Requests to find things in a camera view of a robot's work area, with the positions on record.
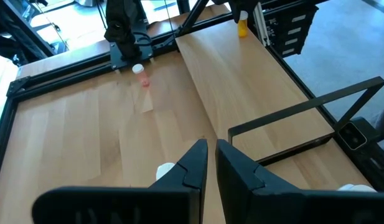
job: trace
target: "gray carpet floor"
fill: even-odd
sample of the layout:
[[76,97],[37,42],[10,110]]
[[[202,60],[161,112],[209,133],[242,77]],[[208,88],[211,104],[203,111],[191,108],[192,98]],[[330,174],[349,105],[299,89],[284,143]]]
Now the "gray carpet floor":
[[[316,96],[367,80],[384,78],[384,13],[361,0],[317,5],[301,55],[285,58]],[[361,95],[326,104],[339,119]],[[358,112],[370,119],[384,108],[384,87]]]

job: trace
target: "yellow bottle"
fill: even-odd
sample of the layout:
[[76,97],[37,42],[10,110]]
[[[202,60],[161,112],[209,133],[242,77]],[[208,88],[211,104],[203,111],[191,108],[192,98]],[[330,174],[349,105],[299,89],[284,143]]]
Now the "yellow bottle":
[[240,18],[239,18],[239,22],[237,24],[239,37],[246,37],[247,36],[247,33],[248,33],[247,19],[248,19],[248,12],[240,11]]

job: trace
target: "white object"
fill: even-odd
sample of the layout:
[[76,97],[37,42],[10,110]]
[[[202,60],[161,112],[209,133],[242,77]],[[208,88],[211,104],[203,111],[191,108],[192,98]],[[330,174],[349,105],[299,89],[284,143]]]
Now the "white object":
[[144,71],[144,67],[143,67],[143,65],[141,65],[141,64],[136,64],[136,65],[134,65],[134,66],[132,67],[132,71],[133,71],[133,73],[135,73],[135,74],[139,74],[139,73],[141,73],[141,72]]
[[373,188],[369,187],[369,186],[366,186],[366,185],[362,185],[362,184],[358,184],[358,185],[354,185],[354,184],[346,184],[342,187],[340,187],[338,190],[344,190],[344,191],[360,191],[360,192],[377,192],[376,190],[374,190]]
[[264,45],[264,47],[271,45],[271,42],[269,41],[268,31],[266,30],[265,18],[260,2],[255,6],[253,16],[258,31],[258,39]]
[[159,166],[156,172],[156,180],[160,179],[163,175],[168,173],[168,171],[170,171],[174,166],[175,164],[173,164],[172,162],[167,162]]
[[239,18],[239,20],[246,20],[246,19],[248,19],[248,12],[240,11],[240,18]]

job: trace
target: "small bottle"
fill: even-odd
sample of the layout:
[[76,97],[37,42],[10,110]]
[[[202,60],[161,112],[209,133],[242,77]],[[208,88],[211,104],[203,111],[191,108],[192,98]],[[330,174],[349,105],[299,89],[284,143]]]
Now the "small bottle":
[[248,33],[247,19],[248,19],[248,12],[240,11],[240,18],[239,18],[239,22],[237,24],[239,37],[246,37],[247,36],[247,33]]
[[136,64],[132,67],[132,71],[136,75],[136,78],[141,82],[143,87],[148,87],[150,85],[149,77],[144,71],[143,65]]

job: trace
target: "light wood surface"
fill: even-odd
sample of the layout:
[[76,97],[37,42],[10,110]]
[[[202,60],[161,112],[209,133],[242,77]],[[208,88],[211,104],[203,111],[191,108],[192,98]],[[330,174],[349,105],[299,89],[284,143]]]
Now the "light wood surface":
[[[0,174],[0,224],[32,223],[32,203],[55,187],[147,187],[159,165],[176,162],[200,138],[209,151],[204,222],[225,223],[217,137],[182,56],[162,55],[146,70],[148,90],[125,70],[19,105]],[[367,184],[332,141],[269,169],[306,189]]]
[[[307,100],[251,32],[238,37],[233,21],[179,37],[177,44],[218,138]],[[313,109],[236,136],[233,145],[258,160],[332,132]]]
[[[212,5],[206,7],[201,13],[200,17],[197,21],[202,21],[206,19],[210,19],[214,16],[222,15],[229,10],[224,5]],[[164,21],[155,22],[149,29],[148,34],[151,37],[154,37],[159,34],[163,34],[172,29],[178,28],[183,22],[186,20],[186,17],[189,13],[185,13],[179,16],[175,16],[171,19],[167,19]],[[79,62],[84,59],[88,59],[94,57],[99,54],[103,54],[109,51],[109,43],[107,40],[101,40],[93,45],[88,47],[84,47],[81,49],[72,50],[69,52],[65,52],[59,55],[54,55],[52,57],[46,58],[44,60],[40,60],[34,63],[27,64],[25,66],[20,67],[17,73],[17,79],[23,78],[27,76],[39,75],[43,72],[53,70],[56,68],[60,68],[71,63]]]
[[109,47],[109,42],[107,42],[107,40],[101,40],[88,47],[71,50],[21,66],[17,72],[17,79],[27,76],[39,75],[56,68],[70,65],[71,63],[79,62],[81,60],[106,53],[109,51]]

